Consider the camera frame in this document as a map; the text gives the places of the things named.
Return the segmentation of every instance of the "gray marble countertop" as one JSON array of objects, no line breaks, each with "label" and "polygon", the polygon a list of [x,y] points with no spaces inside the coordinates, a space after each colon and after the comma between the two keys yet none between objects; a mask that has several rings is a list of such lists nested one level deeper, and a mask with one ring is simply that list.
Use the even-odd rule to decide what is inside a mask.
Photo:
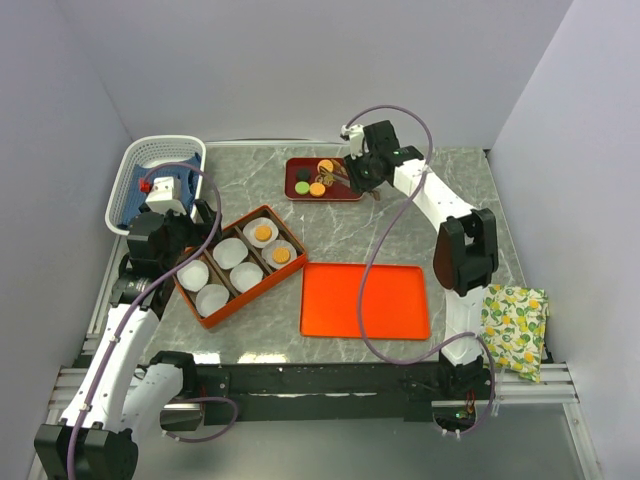
[{"label": "gray marble countertop", "polygon": [[[220,189],[223,225],[268,204],[306,246],[310,261],[363,263],[406,198],[404,195],[388,185],[381,188],[379,202],[368,196],[349,203],[291,202],[283,193],[284,165],[289,158],[341,157],[347,153],[345,147],[335,145],[209,147],[206,171],[213,175]],[[494,275],[494,283],[524,285],[483,151],[439,149],[432,167],[468,203],[488,207],[495,213],[500,268]],[[203,197],[214,205],[209,189]],[[377,263],[421,266],[427,283],[431,337],[424,342],[375,341],[378,349],[392,357],[413,357],[443,340],[444,292],[431,266],[435,242],[435,230],[412,205],[377,257]],[[301,271],[296,272],[211,330],[200,326],[180,293],[174,291],[143,361],[147,362],[160,350],[192,352],[197,363],[377,361],[362,340],[300,335],[301,275]]]}]

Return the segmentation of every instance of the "lemon pattern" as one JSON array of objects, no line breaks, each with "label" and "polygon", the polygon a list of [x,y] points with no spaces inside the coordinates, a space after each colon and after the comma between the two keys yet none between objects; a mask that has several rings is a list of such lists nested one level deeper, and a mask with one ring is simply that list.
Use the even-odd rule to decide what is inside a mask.
[{"label": "lemon pattern", "polygon": [[490,285],[482,308],[482,338],[496,364],[539,382],[548,316],[544,290]]}]

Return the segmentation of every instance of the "laundry basket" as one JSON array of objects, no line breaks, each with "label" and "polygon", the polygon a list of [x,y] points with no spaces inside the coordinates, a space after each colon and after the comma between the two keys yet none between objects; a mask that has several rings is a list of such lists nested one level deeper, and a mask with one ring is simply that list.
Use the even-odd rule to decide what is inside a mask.
[{"label": "laundry basket", "polygon": [[[127,230],[118,228],[118,224],[122,219],[122,212],[127,201],[127,194],[133,178],[133,168],[135,165],[152,168],[162,163],[189,160],[195,153],[200,155],[200,169],[204,170],[207,152],[202,140],[196,137],[186,135],[157,135],[154,137],[141,138],[129,145],[127,151],[124,152],[116,181],[111,190],[107,211],[104,215],[109,230],[117,235],[129,234]],[[200,198],[201,189],[202,176],[198,178],[196,199]],[[194,206],[191,210],[191,218],[195,220],[195,217],[196,207]]]}]

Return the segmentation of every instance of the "white wall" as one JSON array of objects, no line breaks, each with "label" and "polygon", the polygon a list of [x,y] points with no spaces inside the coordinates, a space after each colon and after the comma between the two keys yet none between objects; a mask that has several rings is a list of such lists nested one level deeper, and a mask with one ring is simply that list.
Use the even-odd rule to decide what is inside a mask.
[{"label": "white wall", "polygon": [[58,369],[86,333],[130,138],[57,5],[2,6],[0,476],[13,480],[27,475]]},{"label": "white wall", "polygon": [[134,137],[339,141],[398,103],[440,146],[490,147],[571,0],[58,2]]},{"label": "white wall", "polygon": [[575,0],[492,150],[607,479],[638,477],[640,4]]}]

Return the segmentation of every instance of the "blue cloth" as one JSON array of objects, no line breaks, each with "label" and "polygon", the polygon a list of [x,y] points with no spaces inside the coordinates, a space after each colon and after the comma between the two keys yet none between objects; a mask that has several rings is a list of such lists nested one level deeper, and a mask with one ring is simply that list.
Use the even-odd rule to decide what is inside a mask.
[{"label": "blue cloth", "polygon": [[[196,153],[184,163],[200,168],[200,161],[200,155]],[[136,165],[133,168],[129,193],[127,194],[127,201],[122,209],[122,217],[118,228],[127,230],[131,220],[140,213],[140,206],[147,199],[147,194],[140,191],[140,179],[146,175],[147,171],[149,171],[148,168],[141,167],[140,165]],[[180,180],[180,200],[187,209],[187,212],[191,212],[193,202],[196,200],[196,188],[200,175],[186,167],[166,167],[152,174],[149,177],[149,182],[153,183],[153,180],[157,177],[176,177]]]}]

